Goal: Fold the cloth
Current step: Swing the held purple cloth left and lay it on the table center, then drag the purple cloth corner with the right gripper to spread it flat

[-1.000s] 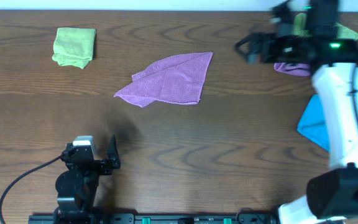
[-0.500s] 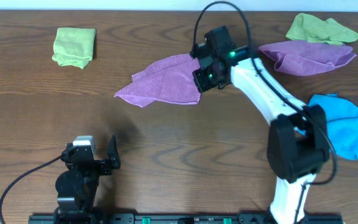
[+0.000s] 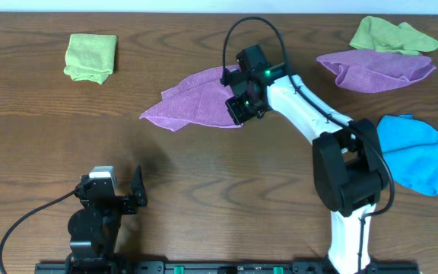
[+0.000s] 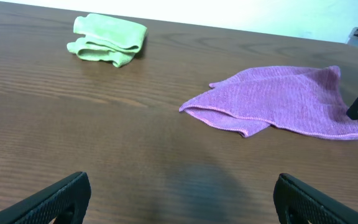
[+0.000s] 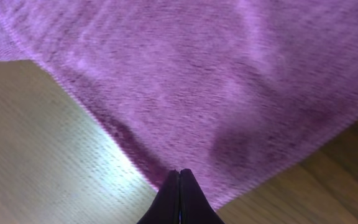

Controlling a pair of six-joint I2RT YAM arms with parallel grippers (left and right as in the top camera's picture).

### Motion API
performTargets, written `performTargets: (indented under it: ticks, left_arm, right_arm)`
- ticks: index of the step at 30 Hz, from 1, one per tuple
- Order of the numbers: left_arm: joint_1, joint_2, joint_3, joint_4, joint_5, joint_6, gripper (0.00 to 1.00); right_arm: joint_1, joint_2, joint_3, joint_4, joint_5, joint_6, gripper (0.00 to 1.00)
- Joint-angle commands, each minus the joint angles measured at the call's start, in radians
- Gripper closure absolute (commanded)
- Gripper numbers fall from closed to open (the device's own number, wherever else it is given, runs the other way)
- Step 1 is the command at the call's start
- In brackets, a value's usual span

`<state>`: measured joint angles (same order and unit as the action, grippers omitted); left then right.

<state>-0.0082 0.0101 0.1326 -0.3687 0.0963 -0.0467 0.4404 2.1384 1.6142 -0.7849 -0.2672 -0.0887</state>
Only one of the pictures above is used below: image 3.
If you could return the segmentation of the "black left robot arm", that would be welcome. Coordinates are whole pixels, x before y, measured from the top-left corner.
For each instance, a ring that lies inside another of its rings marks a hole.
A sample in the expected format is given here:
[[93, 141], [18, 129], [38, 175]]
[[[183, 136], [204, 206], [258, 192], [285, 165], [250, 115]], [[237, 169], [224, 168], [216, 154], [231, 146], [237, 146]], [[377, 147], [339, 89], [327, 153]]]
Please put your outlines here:
[[123, 215], [135, 215], [148, 204], [140, 167], [136, 167], [130, 183], [132, 192], [115, 194], [117, 179], [112, 166], [98, 166], [81, 177], [75, 187], [83, 209], [69, 219], [70, 248], [80, 263], [106, 262], [114, 255]]

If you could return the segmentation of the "purple microfiber cloth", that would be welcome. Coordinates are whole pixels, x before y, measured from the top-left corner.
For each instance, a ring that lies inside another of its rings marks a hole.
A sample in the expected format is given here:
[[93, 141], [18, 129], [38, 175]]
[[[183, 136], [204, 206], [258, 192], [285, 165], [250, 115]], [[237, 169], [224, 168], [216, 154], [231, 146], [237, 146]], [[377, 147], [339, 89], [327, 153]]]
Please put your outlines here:
[[140, 117], [172, 132], [189, 124], [236, 128], [225, 104], [233, 92], [220, 83], [222, 74], [222, 67], [214, 67], [184, 78], [178, 85], [163, 91], [162, 100]]

